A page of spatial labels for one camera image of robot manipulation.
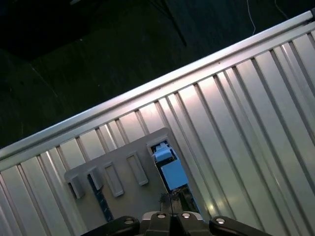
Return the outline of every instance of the cable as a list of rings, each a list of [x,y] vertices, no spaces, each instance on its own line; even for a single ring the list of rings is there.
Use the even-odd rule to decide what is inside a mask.
[[[250,4],[249,4],[248,0],[246,0],[246,2],[247,2],[248,16],[250,17],[250,20],[251,20],[251,22],[252,22],[252,26],[254,27],[254,30],[252,31],[252,36],[253,36],[253,35],[255,34],[255,32],[256,32],[256,26],[255,26],[254,21],[252,20],[252,15],[251,15],[251,10],[250,10]]]
[[[288,16],[287,16],[287,15],[281,10],[281,8],[278,6],[277,0],[275,0],[275,5],[276,5],[276,8],[278,9],[278,11],[281,12],[281,13],[284,15],[284,17],[288,20],[288,19],[289,19]]]

